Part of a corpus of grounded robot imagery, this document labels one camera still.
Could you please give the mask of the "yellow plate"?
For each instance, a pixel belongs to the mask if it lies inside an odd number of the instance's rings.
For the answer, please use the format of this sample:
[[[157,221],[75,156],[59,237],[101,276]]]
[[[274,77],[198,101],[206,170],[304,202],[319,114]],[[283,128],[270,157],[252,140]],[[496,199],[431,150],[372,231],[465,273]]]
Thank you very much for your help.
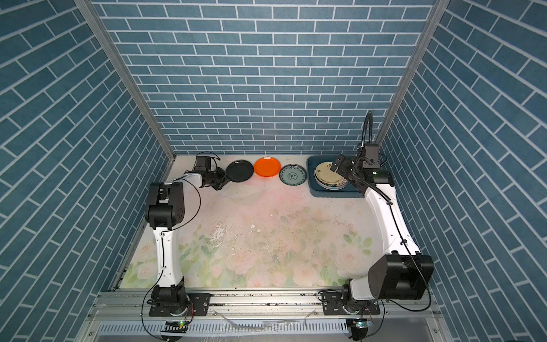
[[[330,169],[331,166],[332,162],[322,162],[317,165],[314,171],[317,181],[325,185],[341,185],[346,182],[346,179],[343,176]]]

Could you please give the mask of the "black plate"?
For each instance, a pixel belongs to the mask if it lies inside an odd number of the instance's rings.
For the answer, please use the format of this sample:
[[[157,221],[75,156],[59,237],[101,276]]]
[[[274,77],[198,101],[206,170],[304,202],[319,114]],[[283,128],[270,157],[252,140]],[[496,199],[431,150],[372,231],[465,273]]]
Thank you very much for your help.
[[[235,160],[226,167],[226,178],[231,182],[245,182],[254,174],[254,166],[247,160]]]

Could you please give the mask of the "small blue patterned plate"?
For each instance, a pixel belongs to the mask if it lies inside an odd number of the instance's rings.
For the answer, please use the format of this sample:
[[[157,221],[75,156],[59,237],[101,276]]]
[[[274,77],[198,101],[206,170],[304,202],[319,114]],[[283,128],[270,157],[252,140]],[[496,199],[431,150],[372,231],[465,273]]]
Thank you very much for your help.
[[[307,180],[306,170],[297,164],[283,166],[280,170],[279,178],[285,185],[298,186]]]

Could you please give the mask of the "orange plate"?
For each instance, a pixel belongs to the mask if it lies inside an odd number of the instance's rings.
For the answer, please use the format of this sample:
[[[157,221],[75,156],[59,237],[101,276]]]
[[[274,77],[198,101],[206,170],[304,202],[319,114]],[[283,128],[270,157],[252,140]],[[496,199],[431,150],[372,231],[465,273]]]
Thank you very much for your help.
[[[254,172],[256,175],[263,178],[271,178],[279,174],[281,171],[281,163],[273,157],[259,158],[254,163]]]

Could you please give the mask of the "green rim plate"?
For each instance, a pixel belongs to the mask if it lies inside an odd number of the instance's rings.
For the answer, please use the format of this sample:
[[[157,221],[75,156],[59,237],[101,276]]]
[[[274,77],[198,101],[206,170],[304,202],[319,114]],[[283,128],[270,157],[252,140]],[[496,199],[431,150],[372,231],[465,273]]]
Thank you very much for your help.
[[[333,184],[321,182],[320,180],[318,180],[317,183],[323,189],[330,190],[330,191],[339,191],[344,189],[348,185],[347,180],[342,180],[341,182],[337,182]]]

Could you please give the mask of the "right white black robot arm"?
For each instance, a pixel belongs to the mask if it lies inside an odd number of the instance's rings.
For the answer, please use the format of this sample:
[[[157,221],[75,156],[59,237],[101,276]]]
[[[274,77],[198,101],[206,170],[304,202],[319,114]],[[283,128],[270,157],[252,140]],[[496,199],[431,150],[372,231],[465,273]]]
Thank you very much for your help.
[[[393,176],[387,170],[366,168],[367,161],[340,154],[330,167],[364,196],[383,244],[383,256],[368,273],[343,286],[343,300],[352,305],[372,300],[419,300],[429,291],[434,262],[410,236],[397,203]]]

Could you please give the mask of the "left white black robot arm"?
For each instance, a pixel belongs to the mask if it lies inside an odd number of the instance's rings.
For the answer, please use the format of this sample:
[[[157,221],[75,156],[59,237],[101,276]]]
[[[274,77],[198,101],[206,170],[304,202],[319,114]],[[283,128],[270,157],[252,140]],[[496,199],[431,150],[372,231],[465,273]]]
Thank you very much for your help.
[[[154,182],[146,200],[145,219],[157,248],[158,281],[152,288],[157,302],[186,302],[184,277],[179,265],[178,230],[191,222],[185,219],[185,186],[222,188],[228,179],[222,168],[192,170],[172,182]]]

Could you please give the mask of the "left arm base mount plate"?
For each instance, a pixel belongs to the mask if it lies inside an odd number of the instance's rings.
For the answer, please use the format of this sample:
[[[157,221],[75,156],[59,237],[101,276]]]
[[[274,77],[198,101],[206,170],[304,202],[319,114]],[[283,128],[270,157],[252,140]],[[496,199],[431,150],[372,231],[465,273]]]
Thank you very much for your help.
[[[148,299],[149,316],[152,317],[191,317],[206,316],[211,295],[207,293],[186,294],[176,299]]]

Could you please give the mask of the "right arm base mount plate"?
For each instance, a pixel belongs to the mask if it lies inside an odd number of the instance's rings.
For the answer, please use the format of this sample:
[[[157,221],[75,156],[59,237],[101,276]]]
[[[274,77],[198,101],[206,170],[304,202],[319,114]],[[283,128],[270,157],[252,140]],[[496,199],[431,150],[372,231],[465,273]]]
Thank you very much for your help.
[[[332,289],[321,290],[316,296],[326,316],[361,314],[374,316],[380,314],[380,307],[377,301],[354,300],[346,294]]]

